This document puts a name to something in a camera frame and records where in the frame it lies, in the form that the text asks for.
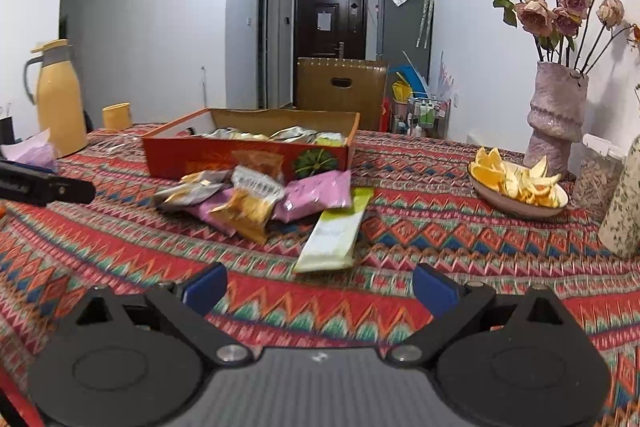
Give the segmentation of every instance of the refrigerator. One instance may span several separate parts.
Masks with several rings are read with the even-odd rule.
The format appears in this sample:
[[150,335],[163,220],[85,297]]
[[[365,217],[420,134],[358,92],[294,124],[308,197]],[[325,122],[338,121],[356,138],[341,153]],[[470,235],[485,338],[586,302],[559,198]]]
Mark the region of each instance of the refrigerator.
[[[393,0],[378,0],[378,47],[377,59],[389,64],[389,69],[407,64],[403,51],[412,65],[429,82],[431,62],[431,36],[433,33],[434,0],[407,0],[396,6]],[[425,13],[425,20],[420,33],[420,26]],[[391,94],[394,78],[387,82],[387,94]]]

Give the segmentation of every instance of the yellow thermos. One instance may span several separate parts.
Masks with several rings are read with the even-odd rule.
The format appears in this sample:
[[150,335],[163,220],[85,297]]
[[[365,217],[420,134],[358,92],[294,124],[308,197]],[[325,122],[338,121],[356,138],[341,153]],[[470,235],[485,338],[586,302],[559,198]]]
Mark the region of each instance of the yellow thermos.
[[[51,130],[49,142],[59,158],[78,152],[87,145],[80,83],[69,57],[69,41],[48,42],[31,53],[42,53],[24,67],[24,89],[37,106],[40,130]],[[42,62],[36,96],[29,91],[27,69]]]

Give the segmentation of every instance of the dark wooden door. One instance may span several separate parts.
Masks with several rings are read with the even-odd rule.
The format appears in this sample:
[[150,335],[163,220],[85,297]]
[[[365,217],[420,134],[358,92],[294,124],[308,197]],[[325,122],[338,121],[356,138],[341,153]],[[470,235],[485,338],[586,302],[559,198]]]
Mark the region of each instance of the dark wooden door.
[[298,59],[364,60],[367,0],[296,0],[294,19],[293,97],[298,93]]

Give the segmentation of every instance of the patterned tablecloth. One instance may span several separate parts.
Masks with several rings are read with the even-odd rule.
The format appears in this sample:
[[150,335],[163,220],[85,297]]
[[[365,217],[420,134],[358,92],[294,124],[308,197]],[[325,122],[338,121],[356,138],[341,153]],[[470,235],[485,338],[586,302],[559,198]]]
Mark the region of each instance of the patterned tablecloth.
[[268,244],[256,247],[149,206],[159,187],[172,184],[148,177],[138,137],[152,127],[96,132],[87,149],[61,162],[64,175],[97,186],[91,205],[7,203],[0,221],[0,383],[31,423],[33,411],[19,396],[27,371],[87,287],[138,292],[213,261],[228,268],[229,286],[209,320],[250,346],[402,341],[430,320],[412,294],[417,263],[501,293],[544,283],[609,364],[602,425],[640,423],[640,267],[599,245],[598,224],[585,211],[544,222],[507,217],[470,186],[466,165],[475,147],[362,132],[353,182],[376,188],[356,247],[362,261],[348,273],[296,277],[292,266],[317,217],[273,224]]

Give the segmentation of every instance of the pink textured vase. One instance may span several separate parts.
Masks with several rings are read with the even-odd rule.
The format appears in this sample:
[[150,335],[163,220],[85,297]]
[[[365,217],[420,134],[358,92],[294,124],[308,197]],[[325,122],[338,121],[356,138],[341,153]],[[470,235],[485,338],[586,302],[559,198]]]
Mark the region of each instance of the pink textured vase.
[[549,161],[548,174],[565,174],[571,144],[582,140],[589,77],[552,62],[539,62],[536,92],[527,121],[533,127],[524,166],[532,167],[542,156]]

